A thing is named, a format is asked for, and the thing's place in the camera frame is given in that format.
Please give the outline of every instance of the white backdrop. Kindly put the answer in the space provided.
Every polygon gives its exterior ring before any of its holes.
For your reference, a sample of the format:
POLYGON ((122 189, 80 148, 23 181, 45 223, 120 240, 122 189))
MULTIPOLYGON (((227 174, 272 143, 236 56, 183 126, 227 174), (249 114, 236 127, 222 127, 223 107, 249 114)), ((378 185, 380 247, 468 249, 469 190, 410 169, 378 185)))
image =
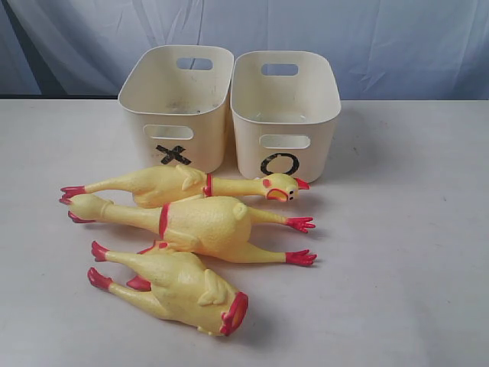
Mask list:
POLYGON ((116 94, 151 47, 209 44, 319 53, 343 99, 489 98, 489 0, 8 2, 70 94, 116 94))

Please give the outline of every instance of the rubber chicken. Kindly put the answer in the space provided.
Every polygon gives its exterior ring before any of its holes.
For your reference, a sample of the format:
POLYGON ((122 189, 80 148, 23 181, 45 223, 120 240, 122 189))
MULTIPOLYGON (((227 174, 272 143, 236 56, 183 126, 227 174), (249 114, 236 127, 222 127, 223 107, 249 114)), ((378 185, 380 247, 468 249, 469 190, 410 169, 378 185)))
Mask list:
POLYGON ((119 206, 93 194, 76 195, 64 203, 70 207, 68 215, 74 222, 112 222, 147 229, 177 251, 239 263, 309 266, 316 258, 308 255, 309 250, 270 252, 248 242, 252 224, 277 223, 307 232, 315 227, 310 223, 312 217, 286 218, 251 208, 231 196, 191 197, 153 209, 119 206))
POLYGON ((159 249, 131 254, 109 251, 94 241, 96 261, 127 265, 147 279, 148 288, 133 291, 95 268, 89 269, 90 283, 159 319, 180 321, 212 336, 228 336, 239 328, 248 308, 246 294, 206 268, 196 255, 154 247, 159 249))
POLYGON ((229 180, 212 177, 184 164, 145 168, 124 176, 86 186, 64 187, 61 200, 83 193, 102 190, 123 190, 133 194, 136 204, 143 208, 158 208, 165 203, 203 193, 205 196, 262 195, 270 200, 293 200, 299 190, 309 185, 286 174, 271 174, 256 180, 229 180))

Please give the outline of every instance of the black o marking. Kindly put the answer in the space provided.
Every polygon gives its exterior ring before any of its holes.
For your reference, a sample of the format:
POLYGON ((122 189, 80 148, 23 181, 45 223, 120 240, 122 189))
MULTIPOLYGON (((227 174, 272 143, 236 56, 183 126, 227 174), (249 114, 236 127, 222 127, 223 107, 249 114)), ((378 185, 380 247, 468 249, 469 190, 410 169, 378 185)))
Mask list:
POLYGON ((275 158, 277 157, 289 157, 290 159, 292 159, 292 167, 287 171, 287 172, 284 172, 285 174, 295 174, 297 172, 297 170, 299 169, 299 160, 297 159, 297 157, 291 153, 275 153, 275 154, 272 154, 268 157, 266 157, 265 159, 263 159, 263 162, 261 162, 261 172, 263 172, 264 174, 268 175, 268 174, 272 174, 273 172, 270 172, 267 167, 268 167, 268 164, 274 160, 275 158))
POLYGON ((162 153, 166 153, 167 155, 161 160, 162 164, 169 164, 173 159, 176 159, 182 164, 188 165, 191 164, 192 161, 188 158, 185 158, 182 156, 180 153, 185 151, 184 147, 181 147, 180 145, 177 145, 175 148, 172 150, 166 149, 164 146, 157 145, 156 147, 157 151, 160 151, 162 153))

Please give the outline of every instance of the red comb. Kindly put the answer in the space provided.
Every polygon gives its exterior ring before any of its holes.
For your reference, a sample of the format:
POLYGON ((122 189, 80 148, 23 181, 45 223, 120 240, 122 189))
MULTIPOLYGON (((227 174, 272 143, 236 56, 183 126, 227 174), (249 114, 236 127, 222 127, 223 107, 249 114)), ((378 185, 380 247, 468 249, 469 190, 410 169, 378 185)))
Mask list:
POLYGON ((299 190, 308 190, 309 184, 306 181, 302 181, 300 178, 295 179, 299 184, 299 190))

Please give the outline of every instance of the chicken beak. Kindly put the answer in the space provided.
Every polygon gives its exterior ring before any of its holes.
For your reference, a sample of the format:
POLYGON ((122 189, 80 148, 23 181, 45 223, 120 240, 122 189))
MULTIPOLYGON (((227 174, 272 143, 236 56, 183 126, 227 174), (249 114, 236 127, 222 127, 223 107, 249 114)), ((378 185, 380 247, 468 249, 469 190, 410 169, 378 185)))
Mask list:
POLYGON ((269 200, 278 200, 281 201, 282 203, 285 203, 289 199, 289 195, 285 191, 279 190, 279 189, 272 189, 267 192, 267 199, 269 200))
POLYGON ((300 178, 295 179, 299 185, 299 190, 308 190, 309 184, 306 181, 302 181, 300 178))

